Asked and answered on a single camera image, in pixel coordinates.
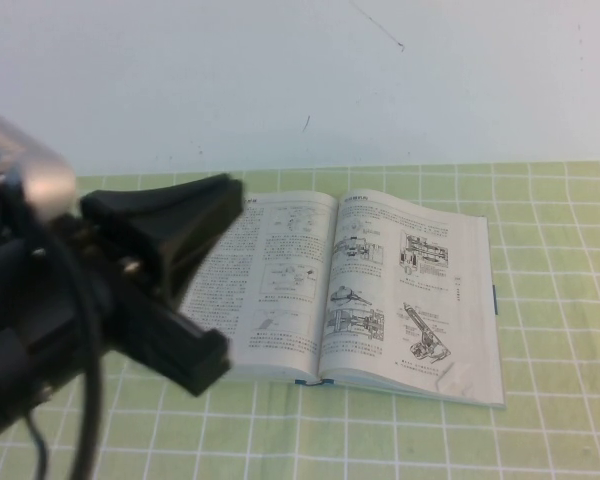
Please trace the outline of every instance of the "illustration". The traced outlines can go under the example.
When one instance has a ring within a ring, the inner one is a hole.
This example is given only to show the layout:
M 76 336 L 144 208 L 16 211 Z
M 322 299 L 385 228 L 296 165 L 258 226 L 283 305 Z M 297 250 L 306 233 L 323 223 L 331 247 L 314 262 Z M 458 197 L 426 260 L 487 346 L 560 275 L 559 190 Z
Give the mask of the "illustration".
M 352 300 L 363 303 L 365 305 L 371 305 L 371 302 L 365 300 L 360 295 L 355 293 L 352 289 L 345 286 L 341 286 L 338 290 L 333 292 L 331 294 L 330 300 L 338 306 L 342 306 L 345 303 L 351 302 Z
M 318 272 L 306 265 L 274 263 L 265 266 L 261 293 L 292 293 L 313 298 L 316 294 Z
M 384 313 L 362 308 L 338 308 L 329 310 L 326 323 L 327 335 L 355 333 L 369 340 L 384 340 Z
M 277 207 L 271 215 L 269 233 L 313 233 L 324 235 L 329 211 L 316 206 Z
M 382 265 L 384 248 L 374 243 L 367 243 L 365 238 L 347 236 L 334 246 L 333 255 L 339 253 Z
M 307 313 L 288 310 L 257 310 L 253 315 L 253 329 L 268 332 L 291 332 L 308 335 L 311 317 Z
M 424 237 L 402 232 L 400 237 L 400 265 L 407 275 L 414 272 L 445 276 L 439 267 L 449 266 L 449 250 L 430 243 Z
M 422 332 L 422 340 L 411 346 L 411 353 L 413 353 L 413 356 L 418 360 L 431 358 L 431 363 L 436 363 L 443 358 L 448 357 L 451 354 L 451 351 L 444 346 L 438 336 L 433 333 L 433 330 L 424 323 L 424 320 L 418 315 L 416 309 L 405 303 L 404 310 Z

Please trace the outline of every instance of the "white wall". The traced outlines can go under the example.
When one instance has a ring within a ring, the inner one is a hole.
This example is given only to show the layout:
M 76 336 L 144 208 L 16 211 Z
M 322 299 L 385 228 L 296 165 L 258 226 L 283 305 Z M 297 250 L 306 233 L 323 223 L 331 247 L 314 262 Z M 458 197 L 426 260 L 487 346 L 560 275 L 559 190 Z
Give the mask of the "white wall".
M 0 0 L 0 112 L 80 173 L 600 159 L 600 0 Z

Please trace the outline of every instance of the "green grid mat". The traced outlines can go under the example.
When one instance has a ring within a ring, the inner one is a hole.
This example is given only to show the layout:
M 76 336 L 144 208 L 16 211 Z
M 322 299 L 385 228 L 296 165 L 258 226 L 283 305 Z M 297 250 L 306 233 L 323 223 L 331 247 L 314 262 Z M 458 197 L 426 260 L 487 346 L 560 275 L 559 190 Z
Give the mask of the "green grid mat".
M 201 174 L 80 179 L 81 193 Z M 111 354 L 95 477 L 240 480 L 600 479 L 600 163 L 233 172 L 253 192 L 365 187 L 490 220 L 506 410 L 339 387 L 220 383 L 192 399 Z M 37 410 L 64 478 L 79 382 Z M 0 479 L 30 479 L 23 424 Z

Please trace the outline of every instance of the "manual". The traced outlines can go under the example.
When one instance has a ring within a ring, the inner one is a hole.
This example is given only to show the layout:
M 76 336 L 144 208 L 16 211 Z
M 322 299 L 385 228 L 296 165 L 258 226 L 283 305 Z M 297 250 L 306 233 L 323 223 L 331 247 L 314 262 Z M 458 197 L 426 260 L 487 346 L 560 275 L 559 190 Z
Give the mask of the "manual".
M 251 195 L 182 311 L 232 378 L 504 405 L 486 218 L 372 190 Z

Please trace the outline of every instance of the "silver camera body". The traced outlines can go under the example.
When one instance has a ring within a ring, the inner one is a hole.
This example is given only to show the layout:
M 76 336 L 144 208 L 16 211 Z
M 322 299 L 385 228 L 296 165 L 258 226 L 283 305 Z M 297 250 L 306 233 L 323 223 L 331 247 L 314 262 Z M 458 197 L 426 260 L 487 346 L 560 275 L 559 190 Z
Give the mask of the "silver camera body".
M 0 116 L 0 182 L 18 184 L 38 219 L 68 212 L 76 177 L 66 160 Z

